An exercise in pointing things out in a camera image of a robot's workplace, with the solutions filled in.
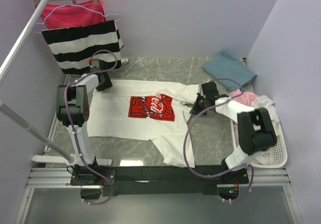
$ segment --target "blue towel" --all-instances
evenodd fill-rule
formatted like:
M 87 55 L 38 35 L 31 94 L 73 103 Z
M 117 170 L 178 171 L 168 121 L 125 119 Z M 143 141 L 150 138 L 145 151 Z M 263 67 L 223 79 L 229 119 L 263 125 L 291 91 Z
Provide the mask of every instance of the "blue towel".
M 226 77 L 237 81 L 241 86 L 256 77 L 256 74 L 248 69 L 237 57 L 229 51 L 224 50 L 218 57 L 203 66 L 213 78 Z M 240 87 L 228 80 L 218 80 L 229 91 L 236 91 Z

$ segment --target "wire hanger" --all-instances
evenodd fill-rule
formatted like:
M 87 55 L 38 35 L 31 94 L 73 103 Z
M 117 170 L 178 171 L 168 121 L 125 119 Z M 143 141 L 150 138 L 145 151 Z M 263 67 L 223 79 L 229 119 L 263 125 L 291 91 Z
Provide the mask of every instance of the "wire hanger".
M 89 11 L 91 11 L 91 12 L 98 13 L 98 14 L 102 15 L 103 17 L 118 16 L 118 19 L 117 19 L 117 20 L 114 20 L 114 21 L 115 21 L 115 22 L 119 21 L 119 14 L 109 13 L 109 14 L 104 15 L 104 14 L 101 13 L 101 12 L 98 12 L 98 11 L 95 11 L 95 10 L 92 10 L 92 9 L 89 9 L 89 8 L 84 7 L 84 6 L 81 6 L 81 5 L 74 5 L 74 4 L 68 5 L 68 4 L 67 4 L 67 1 L 68 1 L 68 0 L 65 0 L 64 5 L 55 7 L 55 8 L 44 18 L 43 22 L 38 22 L 38 23 L 36 23 L 36 25 L 44 25 L 45 22 L 46 22 L 46 19 L 47 19 L 56 9 L 62 8 L 62 7 L 65 7 L 65 6 L 81 7 L 81 8 L 84 8 L 84 9 L 86 9 L 86 10 L 89 10 Z

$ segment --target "lavender wall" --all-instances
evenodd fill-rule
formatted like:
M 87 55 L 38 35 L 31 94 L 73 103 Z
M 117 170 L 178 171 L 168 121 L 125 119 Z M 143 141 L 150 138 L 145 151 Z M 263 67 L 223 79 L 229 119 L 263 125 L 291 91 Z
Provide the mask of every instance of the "lavender wall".
M 104 0 L 118 13 L 123 56 L 247 56 L 276 0 Z
M 0 0 L 0 64 L 34 11 L 31 0 Z M 55 111 L 56 87 L 64 75 L 41 35 L 31 34 L 0 86 L 0 99 L 47 134 Z M 13 223 L 34 154 L 44 146 L 0 114 L 0 216 Z
M 321 0 L 278 0 L 247 59 L 255 92 L 275 101 L 305 223 L 321 219 L 320 39 Z

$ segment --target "pink shirt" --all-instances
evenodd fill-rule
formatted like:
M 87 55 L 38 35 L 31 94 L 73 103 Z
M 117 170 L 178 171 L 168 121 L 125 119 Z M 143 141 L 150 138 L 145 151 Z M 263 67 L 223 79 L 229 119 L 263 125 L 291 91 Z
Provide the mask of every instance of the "pink shirt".
M 103 1 L 99 1 L 97 6 L 95 6 L 93 1 L 83 2 L 77 5 L 101 12 L 103 15 L 105 14 L 102 7 Z M 58 6 L 59 5 L 47 5 L 41 15 L 41 19 L 43 20 L 55 7 Z M 85 27 L 105 21 L 106 18 L 98 13 L 91 12 L 82 7 L 67 5 L 65 7 L 55 9 L 54 12 L 46 19 L 45 25 L 48 29 L 57 29 L 67 27 Z

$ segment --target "white plastic basket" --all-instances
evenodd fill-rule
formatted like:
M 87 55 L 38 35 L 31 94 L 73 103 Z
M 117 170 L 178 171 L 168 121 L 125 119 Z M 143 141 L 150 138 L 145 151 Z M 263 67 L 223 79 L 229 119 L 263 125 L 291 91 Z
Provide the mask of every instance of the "white plastic basket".
M 281 124 L 278 126 L 279 136 L 277 136 L 276 145 L 266 151 L 266 157 L 269 160 L 268 165 L 254 164 L 251 163 L 254 167 L 258 168 L 280 168 L 286 164 L 287 161 L 287 151 L 285 147 L 284 136 L 281 128 Z M 231 133 L 233 140 L 233 148 L 236 149 L 238 146 L 237 138 L 237 125 L 233 124 L 231 121 Z

